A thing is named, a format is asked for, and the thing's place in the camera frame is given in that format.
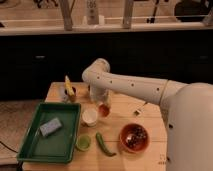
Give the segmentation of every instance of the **floor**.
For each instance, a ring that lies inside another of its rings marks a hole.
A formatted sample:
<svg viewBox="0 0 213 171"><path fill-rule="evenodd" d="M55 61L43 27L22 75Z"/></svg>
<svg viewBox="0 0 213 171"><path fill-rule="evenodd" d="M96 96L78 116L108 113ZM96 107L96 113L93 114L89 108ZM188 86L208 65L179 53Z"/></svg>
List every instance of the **floor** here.
<svg viewBox="0 0 213 171"><path fill-rule="evenodd" d="M0 4L0 21L5 27L36 27L63 25L60 7L55 7L49 0L43 0L41 8L37 7L35 0L6 0ZM174 17L174 6L180 0L160 1L155 22L178 22ZM80 25L85 16L85 0L76 0L72 19L75 25ZM105 23L122 23L124 0L99 0L99 15L103 15ZM155 0L142 0L134 2L133 22L146 23L152 16Z"/></svg>
<svg viewBox="0 0 213 171"><path fill-rule="evenodd" d="M42 101L41 99L0 101L1 171L15 169L17 152L32 120L36 106Z"/></svg>

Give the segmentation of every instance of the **green pepper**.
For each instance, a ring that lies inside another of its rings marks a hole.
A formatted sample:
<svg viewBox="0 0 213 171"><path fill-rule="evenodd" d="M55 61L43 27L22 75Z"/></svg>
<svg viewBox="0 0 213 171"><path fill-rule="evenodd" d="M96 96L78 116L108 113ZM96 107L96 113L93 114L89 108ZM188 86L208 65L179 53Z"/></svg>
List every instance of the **green pepper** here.
<svg viewBox="0 0 213 171"><path fill-rule="evenodd" d="M98 144L99 144L101 150L102 150L107 156L112 157L112 156L116 155L116 153L110 152L110 151L108 150L108 148L106 147L106 145L105 145L105 143L104 143L103 137L102 137L102 135L101 135L99 132L96 133L96 140L98 141Z"/></svg>

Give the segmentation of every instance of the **small white cup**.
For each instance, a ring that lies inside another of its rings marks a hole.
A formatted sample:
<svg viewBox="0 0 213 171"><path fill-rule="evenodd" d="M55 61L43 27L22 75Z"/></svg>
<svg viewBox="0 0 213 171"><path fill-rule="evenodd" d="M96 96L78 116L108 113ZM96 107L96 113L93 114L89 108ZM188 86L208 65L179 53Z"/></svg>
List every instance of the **small white cup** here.
<svg viewBox="0 0 213 171"><path fill-rule="evenodd" d="M82 113L82 120L88 126L95 126L98 121L98 112L94 108L85 109Z"/></svg>

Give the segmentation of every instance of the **red bowl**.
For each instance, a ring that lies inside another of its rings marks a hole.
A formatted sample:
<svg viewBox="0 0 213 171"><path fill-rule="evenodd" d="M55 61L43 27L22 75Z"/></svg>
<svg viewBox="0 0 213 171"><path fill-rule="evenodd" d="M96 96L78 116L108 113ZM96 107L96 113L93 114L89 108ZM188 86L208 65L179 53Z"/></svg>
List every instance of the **red bowl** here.
<svg viewBox="0 0 213 171"><path fill-rule="evenodd" d="M125 151L140 153L148 147L149 135L142 125L130 123L122 128L119 141Z"/></svg>

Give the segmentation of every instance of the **yellow banana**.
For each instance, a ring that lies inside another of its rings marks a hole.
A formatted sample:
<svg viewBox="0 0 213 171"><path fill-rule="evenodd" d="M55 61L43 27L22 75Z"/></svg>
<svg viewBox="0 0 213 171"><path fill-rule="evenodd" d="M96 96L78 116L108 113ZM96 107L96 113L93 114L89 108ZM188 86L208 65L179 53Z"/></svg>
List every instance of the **yellow banana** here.
<svg viewBox="0 0 213 171"><path fill-rule="evenodd" d="M67 94L70 97L71 101L73 101L76 95L73 91L72 83L67 75L65 76L65 89L67 90Z"/></svg>

